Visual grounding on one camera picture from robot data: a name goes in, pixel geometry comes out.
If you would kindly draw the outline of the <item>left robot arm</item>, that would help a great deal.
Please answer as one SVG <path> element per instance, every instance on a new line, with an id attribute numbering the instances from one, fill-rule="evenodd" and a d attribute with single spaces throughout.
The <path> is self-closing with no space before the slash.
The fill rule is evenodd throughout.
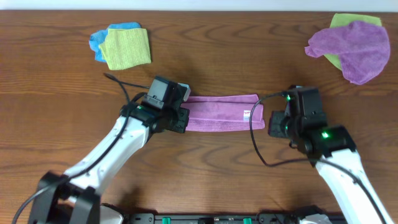
<path id="1" fill-rule="evenodd" d="M 32 203 L 29 223 L 123 223 L 124 215 L 102 205 L 101 196 L 126 161 L 155 133 L 184 133 L 190 87 L 155 77 L 148 92 L 127 98 L 111 131 L 62 175 L 46 173 Z"/>

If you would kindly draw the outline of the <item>pink purple microfiber cloth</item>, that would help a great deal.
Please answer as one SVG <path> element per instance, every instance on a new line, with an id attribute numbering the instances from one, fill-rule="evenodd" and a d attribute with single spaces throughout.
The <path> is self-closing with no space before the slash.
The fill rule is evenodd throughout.
<path id="1" fill-rule="evenodd" d="M 259 100 L 256 94 L 233 96 L 191 96 L 182 104 L 188 109 L 187 131 L 230 132 L 265 128 L 263 106 L 252 107 Z"/>

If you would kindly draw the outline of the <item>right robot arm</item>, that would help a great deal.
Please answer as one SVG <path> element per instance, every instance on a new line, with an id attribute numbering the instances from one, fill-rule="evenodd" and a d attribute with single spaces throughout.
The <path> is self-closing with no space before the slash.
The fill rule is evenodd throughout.
<path id="1" fill-rule="evenodd" d="M 292 86 L 279 94 L 286 109 L 273 111 L 268 134 L 288 139 L 329 186 L 348 223 L 392 223 L 372 187 L 358 148 L 342 125 L 330 126 L 317 88 Z"/>

